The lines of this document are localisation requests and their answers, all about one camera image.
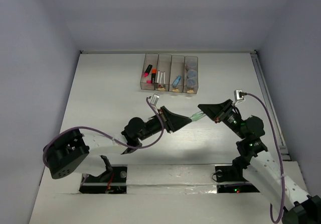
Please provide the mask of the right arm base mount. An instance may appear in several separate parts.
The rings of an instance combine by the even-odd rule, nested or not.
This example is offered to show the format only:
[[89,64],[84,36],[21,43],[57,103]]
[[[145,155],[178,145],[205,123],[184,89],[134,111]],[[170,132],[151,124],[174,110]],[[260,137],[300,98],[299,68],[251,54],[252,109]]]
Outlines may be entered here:
[[258,193],[259,190],[245,180],[242,174],[232,165],[215,166],[212,180],[217,183],[218,193]]

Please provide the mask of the pink highlighter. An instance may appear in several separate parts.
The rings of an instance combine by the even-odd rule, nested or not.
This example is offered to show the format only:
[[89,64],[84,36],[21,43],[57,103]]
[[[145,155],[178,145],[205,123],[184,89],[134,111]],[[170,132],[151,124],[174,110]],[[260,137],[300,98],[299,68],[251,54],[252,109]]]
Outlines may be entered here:
[[143,77],[146,78],[149,76],[151,70],[152,70],[153,66],[151,64],[149,64],[145,70],[145,72],[143,73]]

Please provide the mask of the blue utility knife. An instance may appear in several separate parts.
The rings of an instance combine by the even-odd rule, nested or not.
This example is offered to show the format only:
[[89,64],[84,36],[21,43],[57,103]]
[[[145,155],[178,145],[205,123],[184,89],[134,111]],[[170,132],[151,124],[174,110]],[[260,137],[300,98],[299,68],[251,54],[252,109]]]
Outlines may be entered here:
[[181,76],[179,75],[179,76],[177,76],[177,77],[175,78],[175,80],[173,81],[172,87],[174,87],[174,88],[177,87],[177,85],[179,84],[180,80],[181,80]]

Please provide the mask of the blue-capped white pen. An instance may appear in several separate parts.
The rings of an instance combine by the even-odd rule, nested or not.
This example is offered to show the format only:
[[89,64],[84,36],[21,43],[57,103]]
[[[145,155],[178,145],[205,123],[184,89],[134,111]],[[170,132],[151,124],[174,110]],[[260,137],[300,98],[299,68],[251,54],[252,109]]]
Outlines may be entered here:
[[158,70],[157,75],[156,75],[156,83],[159,83],[160,74],[161,74],[161,72]]

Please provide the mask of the orange highlighter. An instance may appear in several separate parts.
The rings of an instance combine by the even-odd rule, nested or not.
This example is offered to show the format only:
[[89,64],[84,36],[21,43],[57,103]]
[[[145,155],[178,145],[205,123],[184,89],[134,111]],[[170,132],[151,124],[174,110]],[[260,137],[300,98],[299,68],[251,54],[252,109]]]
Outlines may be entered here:
[[157,75],[157,70],[154,68],[154,69],[152,69],[152,73],[151,73],[151,82],[152,83],[156,83],[156,75]]

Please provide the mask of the black-capped white pen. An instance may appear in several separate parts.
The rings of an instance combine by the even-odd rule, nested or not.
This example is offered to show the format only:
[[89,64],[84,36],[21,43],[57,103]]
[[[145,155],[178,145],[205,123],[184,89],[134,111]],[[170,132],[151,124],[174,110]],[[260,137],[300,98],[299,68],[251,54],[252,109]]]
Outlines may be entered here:
[[162,78],[162,84],[166,84],[166,72],[162,72],[163,78]]

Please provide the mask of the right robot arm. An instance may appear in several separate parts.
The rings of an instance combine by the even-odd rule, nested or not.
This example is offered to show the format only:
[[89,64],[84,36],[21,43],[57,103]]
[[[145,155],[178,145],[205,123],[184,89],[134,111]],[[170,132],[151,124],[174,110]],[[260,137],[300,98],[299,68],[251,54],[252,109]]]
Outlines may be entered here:
[[236,143],[239,157],[232,161],[231,174],[250,182],[278,211],[273,223],[320,223],[320,197],[311,196],[284,172],[281,160],[275,161],[261,137],[262,119],[243,120],[232,100],[219,104],[199,104],[199,109],[215,123],[224,123],[241,140]]

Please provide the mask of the paper clip jar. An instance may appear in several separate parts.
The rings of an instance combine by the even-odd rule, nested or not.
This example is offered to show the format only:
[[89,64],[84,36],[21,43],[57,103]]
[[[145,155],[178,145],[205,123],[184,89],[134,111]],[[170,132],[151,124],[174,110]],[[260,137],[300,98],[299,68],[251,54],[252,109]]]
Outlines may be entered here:
[[195,78],[187,78],[186,86],[187,87],[196,87],[197,86],[197,80]]
[[187,78],[197,78],[198,72],[196,70],[190,69],[187,71]]
[[197,67],[198,67],[198,61],[197,60],[188,59],[186,61],[186,68],[187,69],[195,69]]

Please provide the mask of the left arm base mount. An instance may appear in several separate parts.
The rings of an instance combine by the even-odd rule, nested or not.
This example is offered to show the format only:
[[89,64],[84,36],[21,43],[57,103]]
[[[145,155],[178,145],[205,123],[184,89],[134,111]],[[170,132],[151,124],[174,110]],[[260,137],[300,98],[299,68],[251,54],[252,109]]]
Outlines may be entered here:
[[82,194],[126,194],[127,166],[112,166],[106,156],[101,155],[105,171],[98,176],[83,174],[79,187]]

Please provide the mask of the red-capped white pen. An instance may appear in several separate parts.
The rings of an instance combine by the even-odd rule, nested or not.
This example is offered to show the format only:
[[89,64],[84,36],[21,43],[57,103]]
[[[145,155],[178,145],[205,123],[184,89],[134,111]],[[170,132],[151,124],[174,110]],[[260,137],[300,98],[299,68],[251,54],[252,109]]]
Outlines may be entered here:
[[162,85],[162,78],[163,78],[163,74],[162,72],[160,72],[160,79],[159,79],[159,84]]

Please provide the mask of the green utility knife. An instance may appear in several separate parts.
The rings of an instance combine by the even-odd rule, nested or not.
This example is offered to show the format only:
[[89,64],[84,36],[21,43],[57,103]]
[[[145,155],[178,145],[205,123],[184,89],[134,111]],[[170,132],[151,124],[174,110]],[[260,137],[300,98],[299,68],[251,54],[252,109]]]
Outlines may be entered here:
[[191,119],[191,121],[196,122],[205,116],[206,116],[206,114],[203,111],[199,111],[199,112],[193,114],[192,116],[190,116],[190,119]]

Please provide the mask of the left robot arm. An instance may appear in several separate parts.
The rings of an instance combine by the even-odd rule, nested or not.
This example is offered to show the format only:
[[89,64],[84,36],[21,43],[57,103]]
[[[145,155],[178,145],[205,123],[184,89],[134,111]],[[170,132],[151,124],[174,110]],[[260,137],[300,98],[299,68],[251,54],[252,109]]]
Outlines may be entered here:
[[81,173],[106,181],[111,175],[108,155],[126,155],[149,148],[155,142],[144,146],[143,140],[155,134],[176,132],[191,122],[191,118],[174,114],[163,106],[147,122],[132,118],[115,137],[90,127],[73,127],[56,136],[43,149],[43,161],[53,179]]

